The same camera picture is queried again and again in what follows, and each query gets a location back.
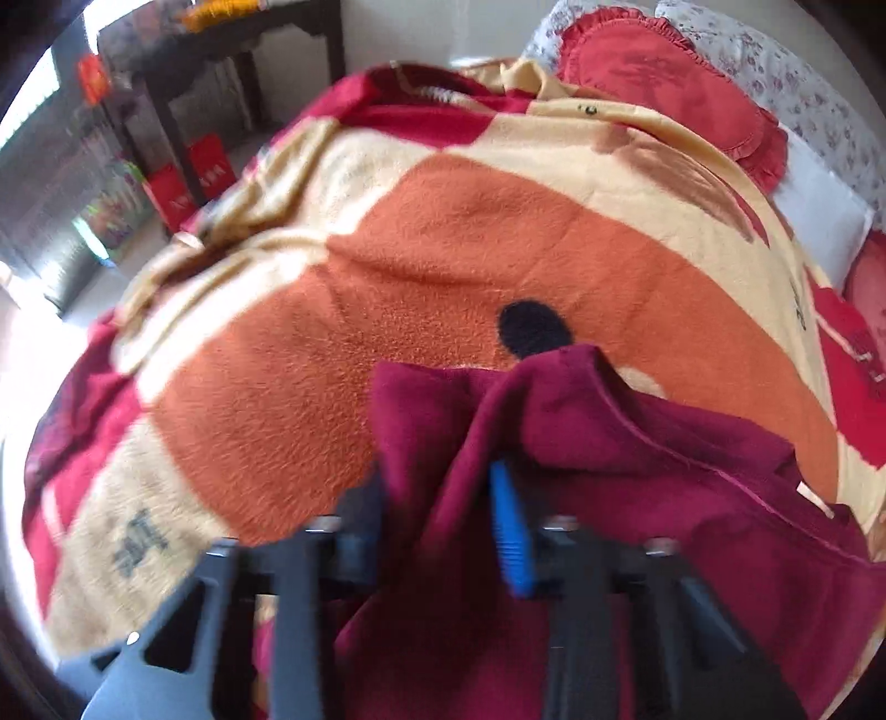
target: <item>bright window light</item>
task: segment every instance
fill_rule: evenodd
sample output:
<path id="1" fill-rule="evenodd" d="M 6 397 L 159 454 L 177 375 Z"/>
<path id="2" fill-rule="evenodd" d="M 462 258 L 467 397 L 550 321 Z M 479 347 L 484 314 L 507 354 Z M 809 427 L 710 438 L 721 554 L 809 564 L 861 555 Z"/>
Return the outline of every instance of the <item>bright window light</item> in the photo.
<path id="1" fill-rule="evenodd" d="M 92 51 L 98 53 L 98 34 L 124 15 L 146 5 L 151 0 L 92 0 L 83 11 L 86 39 Z"/>
<path id="2" fill-rule="evenodd" d="M 56 90 L 58 73 L 52 60 L 52 52 L 46 51 L 21 86 L 6 115 L 0 120 L 0 147 L 9 142 L 9 138 L 21 124 Z"/>

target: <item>maroon garment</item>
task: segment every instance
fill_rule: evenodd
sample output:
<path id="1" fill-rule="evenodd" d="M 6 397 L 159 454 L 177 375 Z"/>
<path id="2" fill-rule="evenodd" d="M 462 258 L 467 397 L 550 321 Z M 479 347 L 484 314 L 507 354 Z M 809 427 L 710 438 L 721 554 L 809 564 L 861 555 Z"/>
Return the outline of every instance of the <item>maroon garment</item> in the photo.
<path id="1" fill-rule="evenodd" d="M 372 426 L 389 496 L 382 589 L 338 636 L 350 718 L 537 720 L 546 606 L 500 580 L 487 469 L 519 447 L 553 508 L 631 544 L 677 538 L 811 718 L 886 602 L 849 511 L 796 493 L 793 450 L 737 418 L 635 393 L 575 346 L 511 372 L 380 364 Z"/>

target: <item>red bag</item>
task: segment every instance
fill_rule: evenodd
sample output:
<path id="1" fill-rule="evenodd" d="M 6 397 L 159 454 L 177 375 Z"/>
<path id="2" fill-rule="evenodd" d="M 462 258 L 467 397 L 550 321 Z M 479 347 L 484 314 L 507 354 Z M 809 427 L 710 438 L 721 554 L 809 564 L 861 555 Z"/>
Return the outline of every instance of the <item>red bag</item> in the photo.
<path id="1" fill-rule="evenodd" d="M 219 197 L 237 181 L 222 141 L 214 133 L 191 145 L 188 155 L 207 200 Z M 148 193 L 163 222 L 172 232 L 178 232 L 184 222 L 198 210 L 172 163 L 149 176 L 144 184 L 144 191 Z"/>

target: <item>floral cushion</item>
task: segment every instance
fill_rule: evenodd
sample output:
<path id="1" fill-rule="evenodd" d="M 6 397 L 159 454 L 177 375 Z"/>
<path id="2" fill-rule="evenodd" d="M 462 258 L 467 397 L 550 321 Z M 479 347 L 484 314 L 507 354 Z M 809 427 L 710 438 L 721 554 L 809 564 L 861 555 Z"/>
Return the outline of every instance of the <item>floral cushion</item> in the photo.
<path id="1" fill-rule="evenodd" d="M 599 10 L 601 7 L 633 7 L 643 12 L 649 12 L 649 8 L 642 5 L 620 0 L 604 0 L 604 2 L 599 2 L 599 0 L 557 0 L 554 9 L 541 21 L 532 40 L 526 45 L 523 57 L 532 58 L 549 73 L 555 73 L 560 64 L 560 48 L 562 46 L 560 34 L 582 15 Z"/>
<path id="2" fill-rule="evenodd" d="M 699 54 L 797 133 L 874 209 L 886 226 L 886 156 L 874 132 L 812 67 L 768 35 L 683 0 L 661 0 L 667 18 Z"/>

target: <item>fleece blanket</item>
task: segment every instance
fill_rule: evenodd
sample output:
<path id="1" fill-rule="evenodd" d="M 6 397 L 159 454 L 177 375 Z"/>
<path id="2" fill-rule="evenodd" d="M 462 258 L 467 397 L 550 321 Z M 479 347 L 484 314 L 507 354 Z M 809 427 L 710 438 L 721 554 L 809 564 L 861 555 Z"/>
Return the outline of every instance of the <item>fleece blanket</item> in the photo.
<path id="1" fill-rule="evenodd" d="M 123 637 L 214 537 L 331 509 L 382 359 L 573 342 L 749 419 L 886 553 L 882 365 L 766 197 L 675 121 L 532 62 L 346 78 L 179 233 L 38 430 L 24 529 L 62 654 Z"/>

